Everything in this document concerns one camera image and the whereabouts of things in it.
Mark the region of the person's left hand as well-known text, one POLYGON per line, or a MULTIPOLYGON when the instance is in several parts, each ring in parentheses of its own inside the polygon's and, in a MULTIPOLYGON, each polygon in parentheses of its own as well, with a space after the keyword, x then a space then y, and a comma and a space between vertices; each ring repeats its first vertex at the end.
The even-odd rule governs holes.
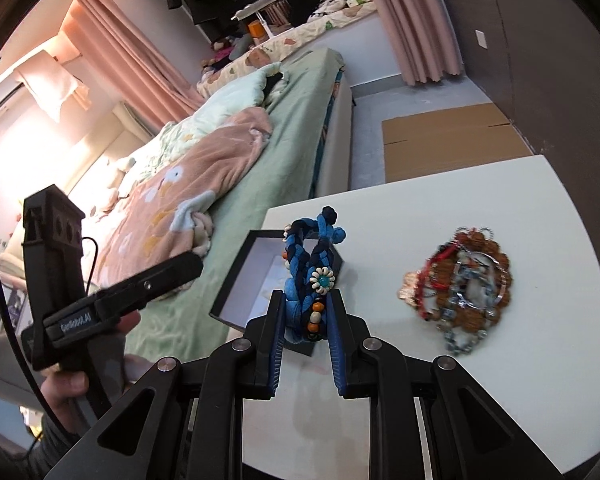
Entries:
MULTIPOLYGON (((149 362, 138 356, 128 354, 123 358, 124 388, 129 388, 143 372, 149 362)), ((61 426, 68 434, 82 436, 88 426, 76 408, 78 399, 85 396, 88 390, 88 378, 84 372, 53 372, 47 375, 41 386, 41 392, 61 426)))

